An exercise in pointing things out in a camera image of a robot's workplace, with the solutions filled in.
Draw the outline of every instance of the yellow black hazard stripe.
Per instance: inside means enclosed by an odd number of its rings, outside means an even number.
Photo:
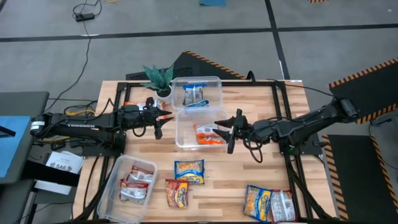
[[[238,78],[240,78],[240,79],[243,79],[243,80],[245,79],[245,77],[244,77],[243,75],[240,75],[238,72],[234,72],[234,71],[232,71],[232,70],[230,70],[230,69],[228,69],[228,68],[226,68],[226,67],[224,67],[224,66],[222,66],[222,65],[217,64],[216,62],[212,62],[211,60],[208,60],[208,59],[205,58],[205,57],[202,57],[202,56],[200,56],[200,55],[198,55],[198,54],[195,54],[195,53],[192,52],[192,51],[184,50],[184,53],[188,53],[188,54],[190,54],[190,55],[192,55],[192,56],[194,56],[194,57],[196,57],[196,58],[199,58],[199,59],[201,59],[201,60],[203,60],[203,61],[209,63],[210,65],[214,65],[214,66],[216,66],[217,68],[220,68],[220,69],[222,69],[222,70],[224,70],[224,71],[226,71],[226,72],[228,72],[228,73],[230,73],[230,74],[232,74],[232,75],[234,75],[234,76],[236,76],[236,77],[238,77]]]
[[[385,165],[385,163],[384,163],[384,161],[383,161],[383,159],[382,159],[382,157],[381,157],[379,145],[377,144],[376,139],[375,139],[373,136],[371,136],[371,139],[372,139],[372,142],[373,142],[373,146],[374,146],[374,148],[375,148],[375,150],[376,150],[377,159],[379,159],[379,163],[380,163],[380,166],[381,166],[381,170],[382,170],[382,172],[383,172],[384,179],[386,180],[386,184],[387,184],[388,190],[390,191],[390,195],[391,195],[391,198],[392,198],[392,203],[394,203],[394,205],[395,205],[395,207],[396,207],[396,212],[398,213],[398,201],[397,201],[397,197],[396,197],[396,195],[395,195],[395,193],[394,193],[394,189],[392,188],[391,180],[390,180],[390,178],[388,177],[386,165]]]
[[[370,121],[370,120],[373,120],[373,119],[375,119],[375,118],[377,118],[377,117],[379,117],[379,116],[381,116],[381,115],[383,115],[385,113],[388,113],[390,111],[396,110],[397,108],[398,108],[398,105],[396,103],[394,103],[393,105],[385,107],[385,108],[383,108],[383,109],[381,109],[381,110],[379,110],[377,112],[374,112],[373,114],[368,114],[367,116],[359,118],[356,122],[358,124],[363,124],[363,123],[365,123],[367,121]]]
[[[329,168],[331,184],[333,186],[333,192],[336,198],[338,214],[341,220],[348,220],[347,208],[344,201],[343,191],[340,187],[340,181],[338,180],[337,167],[335,159],[333,158],[333,152],[331,150],[330,141],[327,135],[322,136],[322,141],[327,142],[328,145],[324,147],[326,154],[326,161]]]
[[[365,70],[362,70],[360,72],[352,74],[352,75],[350,75],[348,77],[342,78],[341,80],[337,80],[335,82],[330,83],[329,84],[329,89],[332,89],[332,88],[334,88],[334,87],[336,87],[338,85],[342,85],[342,84],[344,84],[346,82],[349,82],[349,81],[354,80],[356,78],[359,78],[361,76],[367,75],[369,73],[372,73],[372,72],[374,72],[376,70],[379,70],[381,68],[384,68],[386,66],[392,65],[393,63],[397,63],[397,62],[398,62],[398,58],[393,58],[393,59],[388,60],[386,62],[383,62],[383,63],[380,63],[378,65],[375,65],[373,67],[367,68]]]
[[[318,3],[318,2],[325,2],[329,0],[308,0],[310,3]]]

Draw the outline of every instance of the potted plant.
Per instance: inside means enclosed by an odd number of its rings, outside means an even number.
[[[173,79],[173,65],[164,71],[164,68],[158,70],[154,65],[153,69],[144,66],[144,70],[150,83],[141,83],[142,86],[156,91],[156,96],[162,100],[166,105],[172,101],[173,89],[170,82]]]

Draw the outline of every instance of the floor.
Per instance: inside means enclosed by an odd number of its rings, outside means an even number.
[[[83,2],[5,2],[0,12],[0,91],[45,90],[56,98],[77,79],[88,40],[81,37],[85,30],[72,18],[72,8]],[[306,86],[323,91],[328,91],[328,83],[396,57],[398,51],[395,0],[313,4],[227,0],[226,7],[201,7],[199,0],[131,0],[102,1],[102,5],[101,15],[85,23],[90,35],[99,35],[91,42],[86,70],[64,98],[95,100],[103,80],[124,80],[125,74],[142,71],[142,65],[168,67],[183,50],[242,74],[252,70],[257,79],[303,80]],[[98,11],[99,6],[86,6],[83,12]],[[313,110],[330,100],[306,92]],[[51,111],[75,104],[59,101]],[[380,141],[383,158],[398,167],[396,138],[383,138],[396,129],[388,124],[372,128],[372,133]],[[366,135],[369,131],[368,124],[335,124],[321,134]],[[45,150],[35,148],[32,155]],[[398,171],[387,169],[398,193]],[[36,214],[34,223],[64,222],[70,207],[49,206]]]

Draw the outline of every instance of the white plant pot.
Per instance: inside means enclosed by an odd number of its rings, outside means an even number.
[[[165,105],[169,105],[169,104],[171,104],[171,102],[172,102],[173,88],[170,86],[170,89],[171,89],[170,94],[169,94],[168,96],[166,96],[166,97],[161,97],[161,96],[159,96],[159,95],[157,94],[157,92],[156,92],[156,97],[157,97],[159,100],[163,101]]]

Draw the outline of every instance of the black table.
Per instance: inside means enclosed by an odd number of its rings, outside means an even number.
[[[49,93],[44,91],[0,93],[0,116],[38,116],[43,113]],[[21,218],[34,180],[19,180],[29,155],[32,136],[27,125],[7,175],[0,178],[0,220],[13,223]]]

